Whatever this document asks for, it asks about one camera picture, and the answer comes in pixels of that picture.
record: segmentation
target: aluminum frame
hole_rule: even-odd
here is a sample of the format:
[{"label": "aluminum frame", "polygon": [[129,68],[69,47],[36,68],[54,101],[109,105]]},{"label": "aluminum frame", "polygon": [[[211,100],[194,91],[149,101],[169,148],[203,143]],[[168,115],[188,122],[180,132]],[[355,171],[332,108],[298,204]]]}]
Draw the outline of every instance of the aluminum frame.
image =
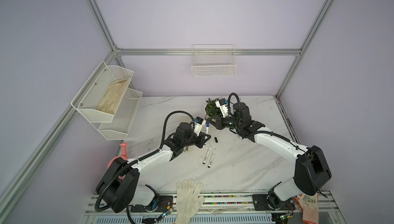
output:
[{"label": "aluminum frame", "polygon": [[320,9],[318,16],[316,17],[315,21],[313,22],[312,27],[310,28],[307,37],[304,39],[304,42],[301,46],[301,53],[299,56],[296,56],[293,64],[291,65],[286,77],[283,80],[283,83],[279,87],[278,93],[276,94],[277,98],[280,98],[283,95],[284,90],[286,89],[287,85],[289,84],[291,78],[293,77],[294,73],[296,72],[298,66],[300,65],[304,55],[306,54],[309,46],[311,45],[313,39],[315,38],[318,30],[320,29],[324,19],[327,17],[327,14],[332,7],[332,4],[335,0],[325,0],[322,8]]},{"label": "aluminum frame", "polygon": [[[200,49],[200,52],[211,52],[211,49]],[[228,49],[216,49],[216,52],[227,53]],[[117,49],[122,55],[192,55],[193,49]],[[235,49],[234,55],[294,55],[301,53],[301,49]]]},{"label": "aluminum frame", "polygon": [[[338,224],[346,224],[345,220],[342,217],[342,213],[340,212],[340,209],[338,208],[337,203],[335,202],[335,199],[332,197],[331,192],[329,191],[324,191],[323,192],[325,195],[328,196],[328,198],[323,198],[319,197],[318,200],[318,205],[319,205],[319,212],[325,212],[329,214],[329,218],[332,220],[333,223],[336,223],[337,221]],[[203,196],[209,196],[209,195],[253,195],[253,194],[267,194],[265,191],[255,191],[255,192],[226,192],[226,193],[202,193],[201,195]],[[176,196],[175,193],[166,193],[162,194],[160,193],[161,196]],[[252,201],[252,197],[236,197],[238,202],[250,202]],[[86,208],[84,217],[82,219],[81,224],[89,224],[89,223],[95,223],[96,219],[101,217],[101,218],[106,218],[106,217],[118,217],[118,218],[126,218],[125,212],[121,211],[119,213],[114,213],[111,209],[104,210],[102,212],[96,212],[94,211],[94,205],[97,199],[97,195],[93,195],[88,207]],[[206,198],[205,202],[225,202],[226,200],[224,198]],[[295,204],[295,213],[302,213],[300,206],[298,202],[294,202]],[[276,211],[256,211],[254,209],[253,204],[214,204],[214,205],[206,205],[204,208],[201,208],[198,211],[199,214],[211,214],[211,213],[220,213],[220,214],[232,214],[232,215],[239,215],[243,216],[245,214],[254,214],[254,213],[283,213],[283,210],[276,210]],[[149,215],[149,213],[144,212],[144,213],[131,213],[131,215]]]},{"label": "aluminum frame", "polygon": [[[106,25],[102,13],[96,0],[86,0],[92,14],[104,36],[104,39],[110,49],[104,61],[106,64],[115,60],[121,67],[124,67],[121,56],[122,55],[191,55],[192,49],[119,49],[116,47],[112,36],[109,32],[108,26]],[[283,94],[283,91],[287,87],[287,84],[291,80],[294,72],[299,66],[303,56],[311,45],[317,31],[319,30],[321,24],[323,23],[329,9],[331,8],[334,0],[325,0],[324,4],[316,17],[311,29],[308,32],[306,39],[304,40],[301,49],[236,49],[234,54],[236,55],[294,55],[294,62],[289,69],[282,85],[280,86],[278,93],[276,94],[277,105],[282,114],[282,117],[288,127],[290,134],[295,142],[298,142],[297,136],[288,121],[287,115],[280,103],[279,98]],[[96,69],[96,71],[90,76],[90,78],[84,84],[84,87],[78,93],[78,95],[83,96],[83,93],[87,91],[95,76],[100,73],[101,69]],[[41,168],[43,163],[49,157],[52,150],[55,148],[59,142],[62,134],[67,129],[70,121],[72,120],[76,110],[69,105],[64,111],[62,116],[55,123],[53,128],[44,138],[40,146],[35,150],[31,158],[27,161],[22,170],[18,173],[17,177],[13,180],[11,185],[7,188],[4,194],[0,197],[0,224],[3,223],[8,214],[14,209],[27,187],[30,185],[34,179],[34,175]]]}]

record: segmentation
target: beige glove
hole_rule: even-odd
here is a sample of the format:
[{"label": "beige glove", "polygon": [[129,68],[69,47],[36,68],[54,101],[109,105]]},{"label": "beige glove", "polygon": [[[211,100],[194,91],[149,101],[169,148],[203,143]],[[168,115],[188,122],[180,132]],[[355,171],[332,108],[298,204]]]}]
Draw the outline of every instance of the beige glove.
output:
[{"label": "beige glove", "polygon": [[176,211],[178,212],[176,224],[188,224],[190,218],[197,214],[205,201],[205,197],[198,196],[203,186],[200,182],[194,189],[194,179],[176,183]]}]

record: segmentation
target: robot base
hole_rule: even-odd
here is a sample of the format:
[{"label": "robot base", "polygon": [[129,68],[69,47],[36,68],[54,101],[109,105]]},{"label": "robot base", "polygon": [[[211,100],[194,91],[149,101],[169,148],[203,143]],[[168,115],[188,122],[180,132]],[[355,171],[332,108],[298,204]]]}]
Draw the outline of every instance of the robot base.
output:
[{"label": "robot base", "polygon": [[290,198],[284,202],[277,203],[276,206],[272,206],[273,200],[271,198],[272,198],[272,195],[268,195],[268,194],[252,195],[254,210],[256,210],[256,211],[262,211],[262,210],[285,210],[285,211],[287,211],[289,207],[286,205],[286,203],[289,204],[291,207],[293,207],[293,209],[295,209],[294,201],[292,200],[292,198]]},{"label": "robot base", "polygon": [[[158,203],[157,203],[157,208],[153,210],[152,212],[165,212],[167,211],[167,206],[170,205],[172,206],[173,204],[173,196],[159,196]],[[148,211],[148,206],[143,206],[143,205],[131,205],[129,207],[130,212],[132,213],[145,213],[145,212],[150,212]]]}]

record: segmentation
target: metal extrusion bar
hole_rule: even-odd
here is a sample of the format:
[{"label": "metal extrusion bar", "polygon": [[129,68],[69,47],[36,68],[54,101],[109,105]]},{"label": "metal extrusion bar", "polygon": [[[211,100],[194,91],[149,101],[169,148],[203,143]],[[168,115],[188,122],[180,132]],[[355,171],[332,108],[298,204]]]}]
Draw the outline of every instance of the metal extrusion bar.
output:
[{"label": "metal extrusion bar", "polygon": [[116,49],[115,43],[113,42],[113,39],[111,37],[110,31],[108,29],[108,26],[106,25],[104,18],[101,14],[101,11],[99,9],[99,6],[97,5],[96,0],[86,0],[87,4],[90,7],[90,10],[93,13],[93,16],[100,27],[100,30],[104,36],[104,39],[106,43],[108,44],[109,48],[112,50]]},{"label": "metal extrusion bar", "polygon": [[298,141],[298,137],[296,135],[296,132],[294,131],[293,126],[290,123],[290,120],[287,117],[286,112],[284,111],[281,101],[275,97],[274,97],[274,99],[275,99],[276,105],[278,106],[279,112],[282,115],[283,121],[286,124],[287,130],[289,131],[290,136],[292,137],[292,140],[299,144],[300,142]]},{"label": "metal extrusion bar", "polygon": [[[211,53],[213,49],[199,49],[200,53]],[[227,49],[216,49],[217,53],[228,53]],[[192,55],[193,49],[117,49],[122,55]],[[301,49],[235,49],[235,55],[299,55]]]},{"label": "metal extrusion bar", "polygon": [[318,13],[318,16],[316,17],[315,21],[313,22],[313,25],[310,28],[308,35],[302,44],[300,55],[295,57],[293,64],[291,65],[285,79],[283,80],[283,83],[281,84],[281,86],[278,90],[278,93],[276,94],[276,96],[278,98],[281,97],[281,95],[284,92],[284,89],[287,87],[288,83],[290,82],[290,79],[293,77],[294,73],[296,72],[299,64],[301,63],[304,55],[306,54],[310,44],[312,43],[312,40],[314,39],[315,35],[317,34],[320,26],[322,25],[324,19],[326,18],[328,11],[332,7],[332,4],[334,3],[334,1],[335,0],[325,0],[324,1],[323,6]]},{"label": "metal extrusion bar", "polygon": [[341,212],[329,212],[330,219],[332,223],[335,224],[346,224],[345,218]]},{"label": "metal extrusion bar", "polygon": [[[329,191],[324,191],[323,192],[325,195],[328,196],[328,198],[323,198],[322,196],[319,197],[318,200],[318,205],[319,205],[319,212],[340,212],[337,204],[335,203],[334,198],[332,197],[331,192]],[[203,196],[215,196],[215,195],[253,195],[253,194],[267,194],[267,192],[226,192],[226,193],[202,193],[201,195]],[[160,193],[161,196],[173,196],[176,197],[176,194],[162,194]],[[102,212],[96,212],[94,210],[94,206],[97,200],[98,195],[93,195],[87,208],[85,211],[85,220],[88,219],[89,216],[124,216],[124,212],[119,212],[119,213],[114,213],[111,209],[104,210]],[[220,213],[226,213],[226,214],[243,214],[243,213],[261,213],[261,211],[256,211],[254,209],[254,206],[252,203],[243,203],[243,204],[238,204],[235,203],[236,201],[239,202],[250,202],[252,197],[246,197],[246,196],[238,196],[234,198],[229,198],[229,201],[226,201],[227,198],[205,198],[205,203],[207,202],[218,202],[217,204],[204,204],[200,210],[198,211],[198,214],[210,214],[213,211],[219,211]],[[299,209],[299,205],[297,202],[295,202],[296,209],[294,212],[301,212]],[[175,207],[175,211],[172,214],[177,214],[176,212],[176,198],[173,199],[173,207]],[[281,213],[283,210],[275,210],[275,211],[263,211],[265,213]]]},{"label": "metal extrusion bar", "polygon": [[[106,64],[110,63],[116,54],[114,51],[109,52],[104,60]],[[86,81],[81,92],[77,94],[77,97],[83,97],[85,92],[93,84],[93,81],[100,74],[102,69],[97,68],[96,71]],[[68,127],[71,119],[73,118],[76,110],[69,105],[56,124],[53,126],[51,131],[44,138],[42,143],[27,161],[22,170],[18,173],[17,177],[12,181],[11,185],[7,188],[4,194],[0,198],[0,224],[5,222],[8,214],[14,209],[27,187],[32,182],[34,175],[38,172],[41,166],[44,164],[52,150],[55,148],[60,140],[63,132]]]}]

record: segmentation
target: robotic arm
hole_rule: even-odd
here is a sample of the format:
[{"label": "robotic arm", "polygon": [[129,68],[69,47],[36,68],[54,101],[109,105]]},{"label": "robotic arm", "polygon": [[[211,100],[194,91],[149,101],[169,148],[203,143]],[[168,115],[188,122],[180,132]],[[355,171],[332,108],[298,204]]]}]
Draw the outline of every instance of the robotic arm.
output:
[{"label": "robotic arm", "polygon": [[[233,95],[237,98],[237,103],[233,105],[234,114],[231,114],[229,104]],[[315,195],[331,178],[330,169],[320,148],[316,146],[308,148],[294,143],[288,138],[272,132],[264,124],[252,120],[249,108],[245,103],[239,101],[235,93],[231,93],[228,100],[217,101],[216,106],[220,108],[222,114],[207,119],[207,122],[216,129],[229,128],[231,132],[242,138],[267,146],[286,158],[295,167],[294,177],[279,182],[268,192],[266,201],[268,208],[279,209],[286,200],[301,193]],[[118,213],[129,204],[143,205],[147,211],[153,211],[156,208],[159,194],[149,185],[137,185],[139,175],[175,159],[186,146],[195,145],[202,148],[211,138],[210,135],[201,132],[206,121],[200,117],[194,119],[188,114],[193,122],[180,123],[175,133],[164,140],[167,120],[174,113],[188,114],[184,111],[175,111],[167,116],[161,144],[157,150],[137,158],[128,160],[117,158],[113,161],[96,187],[96,192],[99,194],[95,205],[96,211],[111,207],[114,212]],[[124,180],[119,178],[122,175],[125,175]],[[100,207],[101,199],[108,205]]]}]

